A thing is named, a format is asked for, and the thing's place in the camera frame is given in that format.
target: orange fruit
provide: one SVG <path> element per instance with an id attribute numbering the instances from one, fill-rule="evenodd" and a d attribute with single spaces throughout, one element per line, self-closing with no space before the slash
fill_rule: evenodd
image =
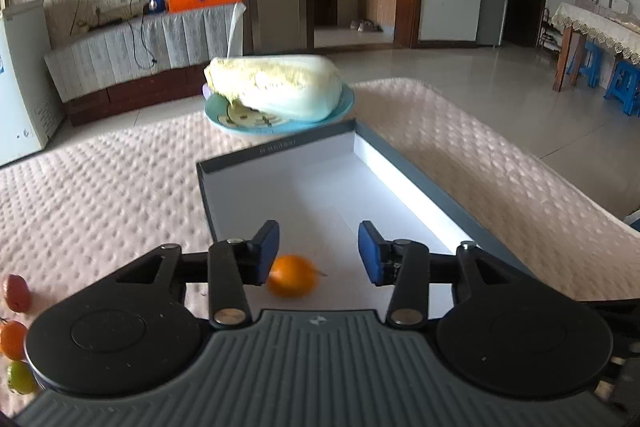
<path id="1" fill-rule="evenodd" d="M 318 270 L 299 255 L 281 255 L 271 266 L 267 288 L 278 297 L 304 297 L 318 285 Z"/>
<path id="2" fill-rule="evenodd" d="M 24 336 L 27 328 L 18 321 L 8 321 L 0 327 L 0 349 L 11 360 L 24 358 Z"/>

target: red fruit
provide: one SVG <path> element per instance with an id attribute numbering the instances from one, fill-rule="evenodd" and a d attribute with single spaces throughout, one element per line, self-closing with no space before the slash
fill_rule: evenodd
<path id="1" fill-rule="evenodd" d="M 4 300 L 9 309 L 26 313 L 31 308 L 31 292 L 26 281 L 19 275 L 8 275 L 4 279 Z"/>
<path id="2" fill-rule="evenodd" d="M 27 328 L 18 321 L 8 321 L 0 327 L 0 348 L 8 359 L 24 358 L 24 336 Z"/>

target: blue plate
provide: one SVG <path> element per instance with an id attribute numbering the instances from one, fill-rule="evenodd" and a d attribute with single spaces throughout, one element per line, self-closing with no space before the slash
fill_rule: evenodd
<path id="1" fill-rule="evenodd" d="M 328 117 L 319 122 L 287 120 L 274 114 L 267 114 L 241 105 L 232 106 L 224 96 L 215 93 L 205 101 L 204 112 L 213 125 L 232 133 L 289 134 L 340 120 L 351 110 L 354 100 L 353 90 L 343 83 L 338 105 Z"/>

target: blue plastic stool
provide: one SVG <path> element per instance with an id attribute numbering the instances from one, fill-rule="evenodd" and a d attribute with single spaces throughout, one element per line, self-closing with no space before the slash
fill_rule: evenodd
<path id="1" fill-rule="evenodd" d="M 586 54 L 586 63 L 588 66 L 580 66 L 580 70 L 578 73 L 584 74 L 587 77 L 587 86 L 589 87 L 597 87 L 598 81 L 600 80 L 600 65 L 602 63 L 602 48 L 598 47 L 595 42 L 587 42 L 584 45 L 584 49 L 587 51 Z M 569 63 L 569 68 L 567 69 L 567 74 L 571 74 L 574 71 L 574 58 L 571 59 L 571 63 Z"/>
<path id="2" fill-rule="evenodd" d="M 640 69 L 632 64 L 620 60 L 613 73 L 609 87 L 604 98 L 617 98 L 622 100 L 622 111 L 631 115 L 638 110 L 638 80 Z"/>

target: tiled floor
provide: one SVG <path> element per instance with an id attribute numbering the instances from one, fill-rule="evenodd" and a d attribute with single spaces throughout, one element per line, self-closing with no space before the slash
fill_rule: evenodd
<path id="1" fill-rule="evenodd" d="M 603 89 L 552 91 L 548 55 L 506 47 L 384 50 L 331 55 L 350 83 L 390 76 L 427 81 L 446 98 L 528 150 L 618 217 L 640 206 L 640 118 L 604 100 Z M 85 126 L 68 122 L 50 148 L 109 130 L 153 123 L 202 108 L 193 97 Z"/>
<path id="2" fill-rule="evenodd" d="M 394 41 L 393 33 L 359 32 L 350 28 L 316 28 L 314 30 L 314 46 L 327 48 L 330 46 L 349 46 L 351 44 L 389 44 Z"/>

